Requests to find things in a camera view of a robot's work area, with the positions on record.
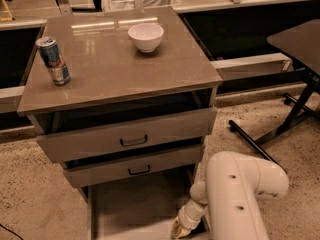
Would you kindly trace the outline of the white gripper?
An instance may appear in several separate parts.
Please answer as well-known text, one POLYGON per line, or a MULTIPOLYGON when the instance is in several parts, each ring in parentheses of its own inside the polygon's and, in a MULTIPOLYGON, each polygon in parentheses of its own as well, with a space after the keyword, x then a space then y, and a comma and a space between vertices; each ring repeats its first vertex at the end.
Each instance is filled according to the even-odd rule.
POLYGON ((183 205, 174 219, 171 229, 173 239, 183 238, 191 233, 200 223, 201 218, 207 212, 207 205, 190 199, 183 205))

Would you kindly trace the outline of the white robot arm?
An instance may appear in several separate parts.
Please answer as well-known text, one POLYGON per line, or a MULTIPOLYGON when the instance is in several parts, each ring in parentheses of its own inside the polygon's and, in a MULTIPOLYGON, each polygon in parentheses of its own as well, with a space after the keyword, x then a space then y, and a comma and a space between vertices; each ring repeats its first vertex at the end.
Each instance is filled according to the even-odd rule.
POLYGON ((279 199, 288 189, 287 173, 276 163, 218 152, 208 160, 205 179, 191 186, 171 236, 188 236, 208 216, 212 240, 269 240, 257 201, 279 199))

